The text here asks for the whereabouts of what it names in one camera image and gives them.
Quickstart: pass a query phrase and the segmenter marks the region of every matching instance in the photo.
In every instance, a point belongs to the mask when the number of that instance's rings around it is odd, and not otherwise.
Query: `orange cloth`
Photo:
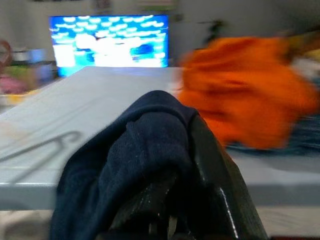
[[[284,147],[292,123],[318,109],[316,89],[284,61],[280,38],[220,38],[184,62],[179,100],[223,145]]]

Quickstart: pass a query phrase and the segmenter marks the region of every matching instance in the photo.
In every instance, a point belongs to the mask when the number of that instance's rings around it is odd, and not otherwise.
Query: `white table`
[[[141,95],[168,90],[178,73],[87,67],[1,114],[0,210],[51,209],[70,155]],[[320,205],[319,156],[230,154],[257,206]]]

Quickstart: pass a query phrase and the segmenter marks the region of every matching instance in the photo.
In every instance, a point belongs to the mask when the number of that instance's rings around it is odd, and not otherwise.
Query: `floor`
[[[320,207],[259,207],[269,236],[320,236]],[[48,239],[49,210],[1,211],[0,240]]]

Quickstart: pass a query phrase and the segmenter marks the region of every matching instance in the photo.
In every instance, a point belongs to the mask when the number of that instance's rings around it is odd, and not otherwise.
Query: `clothing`
[[[220,38],[185,60],[178,98],[224,146],[284,147],[292,124],[319,106],[316,89],[285,63],[285,52],[278,38]]]
[[[197,115],[163,91],[134,102],[67,162],[57,187],[51,240],[93,240],[141,181],[174,167],[192,169],[188,126]]]

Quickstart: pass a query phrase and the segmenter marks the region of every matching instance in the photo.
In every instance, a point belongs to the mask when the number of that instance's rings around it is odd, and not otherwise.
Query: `tv screen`
[[[60,76],[83,67],[168,66],[168,16],[52,16]]]

